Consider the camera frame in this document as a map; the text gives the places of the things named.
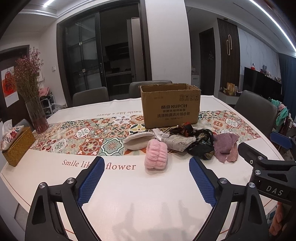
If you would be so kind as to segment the right hand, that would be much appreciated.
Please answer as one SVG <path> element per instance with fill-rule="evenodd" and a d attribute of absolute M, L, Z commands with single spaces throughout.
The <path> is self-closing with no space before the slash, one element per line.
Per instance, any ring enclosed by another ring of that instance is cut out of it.
<path fill-rule="evenodd" d="M 269 234 L 271 238 L 276 238 L 281 235 L 288 225 L 288 215 L 290 213 L 291 206 L 278 202 L 276 210 L 269 228 Z"/>

